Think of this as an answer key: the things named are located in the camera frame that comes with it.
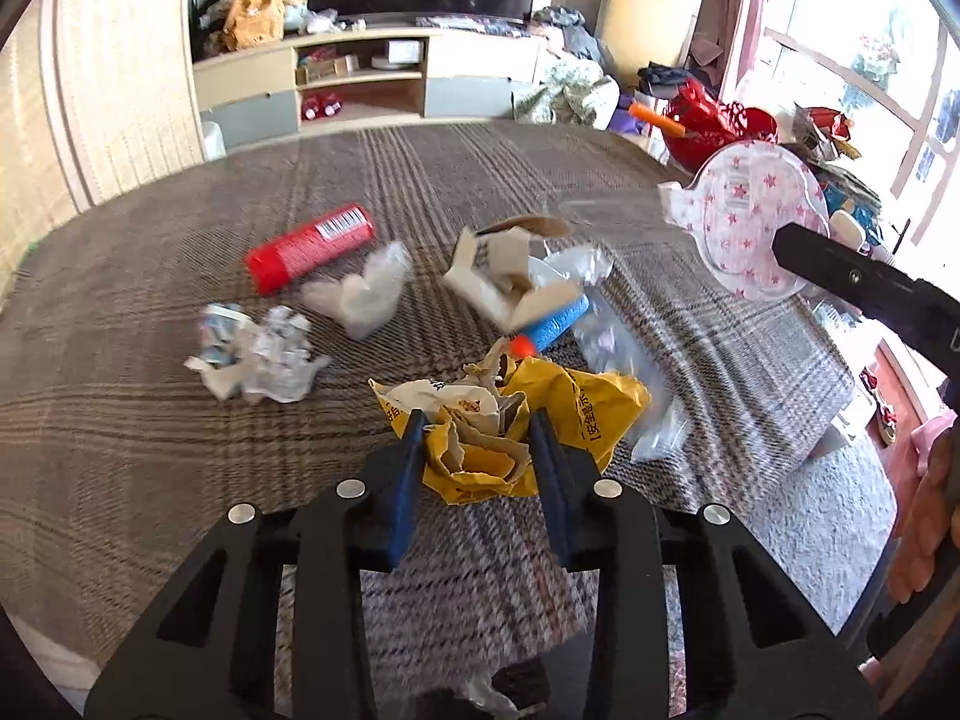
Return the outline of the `person's right hand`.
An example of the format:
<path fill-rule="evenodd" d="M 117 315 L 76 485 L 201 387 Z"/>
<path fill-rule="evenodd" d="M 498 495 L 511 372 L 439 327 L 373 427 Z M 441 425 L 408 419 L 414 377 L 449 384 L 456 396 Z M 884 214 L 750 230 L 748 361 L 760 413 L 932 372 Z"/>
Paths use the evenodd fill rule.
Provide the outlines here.
<path fill-rule="evenodd" d="M 953 429 L 935 439 L 926 476 L 907 516 L 907 525 L 887 575 L 890 595 L 898 603 L 907 603 L 914 592 L 921 592 L 935 569 L 935 551 L 946 536 L 958 544 L 958 507 L 946 499 L 947 479 L 952 469 Z"/>

